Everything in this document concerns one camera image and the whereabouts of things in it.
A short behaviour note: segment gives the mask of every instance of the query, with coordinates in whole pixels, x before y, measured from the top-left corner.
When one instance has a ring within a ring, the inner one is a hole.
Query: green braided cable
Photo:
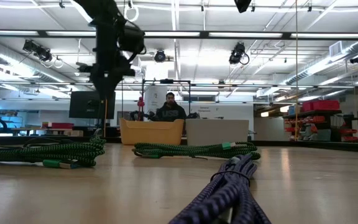
[[[106,140],[98,137],[90,142],[69,144],[52,144],[41,147],[23,147],[18,149],[0,149],[0,162],[42,162],[46,159],[76,161],[79,166],[96,165],[94,160],[104,154]]]
[[[176,146],[168,144],[137,143],[132,151],[139,157],[161,158],[163,156],[209,156],[219,158],[232,158],[239,154],[251,154],[253,160],[260,158],[255,152],[257,147],[250,142],[236,142],[228,150],[223,149],[222,144],[208,146]]]

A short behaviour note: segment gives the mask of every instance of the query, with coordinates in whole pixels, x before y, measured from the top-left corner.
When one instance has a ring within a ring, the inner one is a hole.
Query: dark hoodie
[[[157,111],[159,121],[174,121],[176,119],[186,119],[185,110],[176,102],[172,107],[167,106],[167,102]]]

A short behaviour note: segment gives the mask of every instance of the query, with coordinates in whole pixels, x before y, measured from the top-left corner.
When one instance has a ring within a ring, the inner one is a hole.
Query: wooden floor
[[[259,151],[252,193],[273,223],[358,223],[358,153]],[[142,159],[110,144],[93,169],[0,164],[0,223],[166,223],[222,162]]]

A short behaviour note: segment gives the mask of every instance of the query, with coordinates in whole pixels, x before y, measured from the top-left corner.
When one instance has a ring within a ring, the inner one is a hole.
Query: man
[[[176,119],[186,119],[186,112],[176,103],[175,95],[173,93],[167,93],[165,98],[167,101],[157,110],[158,120],[174,121]]]

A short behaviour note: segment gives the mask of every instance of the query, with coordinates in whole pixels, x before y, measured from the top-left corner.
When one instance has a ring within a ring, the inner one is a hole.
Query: monitor
[[[100,105],[99,93],[97,91],[73,91],[70,100],[70,118],[102,118],[104,104]],[[116,94],[107,100],[107,119],[114,119],[114,106]]]

